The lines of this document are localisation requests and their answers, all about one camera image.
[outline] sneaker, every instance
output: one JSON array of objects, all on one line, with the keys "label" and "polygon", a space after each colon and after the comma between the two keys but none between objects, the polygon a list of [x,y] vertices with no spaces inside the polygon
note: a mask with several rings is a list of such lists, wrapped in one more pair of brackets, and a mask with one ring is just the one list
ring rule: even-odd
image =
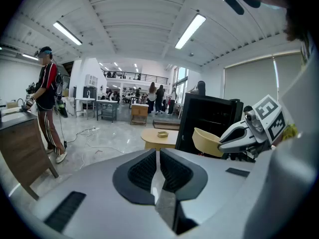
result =
[{"label": "sneaker", "polygon": [[68,154],[67,151],[65,151],[63,154],[57,156],[55,162],[56,162],[57,164],[58,164],[58,163],[61,163],[61,162],[65,159],[65,157],[66,157],[67,154]]},{"label": "sneaker", "polygon": [[47,148],[45,151],[46,151],[46,154],[50,154],[50,153],[51,153],[51,152],[53,152],[54,150],[53,150],[53,149],[48,149],[48,148]]}]

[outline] roller shade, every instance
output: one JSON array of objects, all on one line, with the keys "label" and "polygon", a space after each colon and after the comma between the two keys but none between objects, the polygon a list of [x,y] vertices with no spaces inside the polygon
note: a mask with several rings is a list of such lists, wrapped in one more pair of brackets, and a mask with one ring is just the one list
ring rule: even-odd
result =
[{"label": "roller shade", "polygon": [[240,99],[253,106],[267,94],[277,99],[277,84],[272,58],[225,69],[224,99]]},{"label": "roller shade", "polygon": [[279,79],[279,97],[287,91],[301,71],[301,59],[301,53],[275,57]]}]

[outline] floor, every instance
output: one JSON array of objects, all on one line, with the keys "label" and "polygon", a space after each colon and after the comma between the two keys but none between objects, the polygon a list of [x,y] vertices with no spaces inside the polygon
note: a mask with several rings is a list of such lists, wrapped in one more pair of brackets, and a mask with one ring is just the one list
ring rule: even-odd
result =
[{"label": "floor", "polygon": [[[136,150],[144,149],[145,142],[141,139],[141,133],[145,128],[153,128],[153,120],[169,120],[180,121],[177,116],[168,116],[166,114],[155,115],[152,113],[148,116],[148,123],[144,125],[130,125],[130,110],[128,105],[120,104],[118,107],[118,120],[112,123],[109,120],[92,118],[89,119],[69,116],[62,118],[60,122],[59,116],[54,116],[54,124],[60,136],[61,141],[65,139],[68,143],[67,156],[60,164],[55,164],[55,154],[49,154],[59,177],[55,179],[47,170],[31,185],[31,188],[39,195],[44,196],[50,189],[55,188],[58,184],[66,180],[74,172],[78,171],[89,164],[114,158],[125,153],[130,153]],[[95,132],[84,131],[76,137],[76,134],[86,130],[98,128]],[[32,211],[36,201],[29,196],[25,190],[18,186],[17,180],[13,177],[6,163],[0,155],[0,178],[4,190],[10,199],[25,209]],[[164,178],[161,172],[154,176],[154,185],[162,187]],[[156,209],[158,213],[164,218],[169,226],[172,225],[174,212],[174,195],[169,192],[154,192],[160,194]]]}]

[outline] striped pants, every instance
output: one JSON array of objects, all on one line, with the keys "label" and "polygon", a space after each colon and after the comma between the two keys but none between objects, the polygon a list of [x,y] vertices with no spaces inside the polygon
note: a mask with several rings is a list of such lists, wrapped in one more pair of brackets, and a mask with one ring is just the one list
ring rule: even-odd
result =
[{"label": "striped pants", "polygon": [[48,149],[53,149],[57,156],[63,154],[65,149],[53,124],[53,111],[38,112],[39,124],[48,143]]}]

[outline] yellow table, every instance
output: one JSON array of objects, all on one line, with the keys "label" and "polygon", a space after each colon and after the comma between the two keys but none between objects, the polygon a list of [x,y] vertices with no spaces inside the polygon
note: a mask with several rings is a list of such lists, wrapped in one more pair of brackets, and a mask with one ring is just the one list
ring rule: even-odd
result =
[{"label": "yellow table", "polygon": [[[166,131],[168,137],[159,138],[158,132]],[[155,148],[175,148],[177,141],[178,131],[175,130],[163,130],[156,128],[147,128],[142,131],[141,138],[145,141],[145,149]]]}]

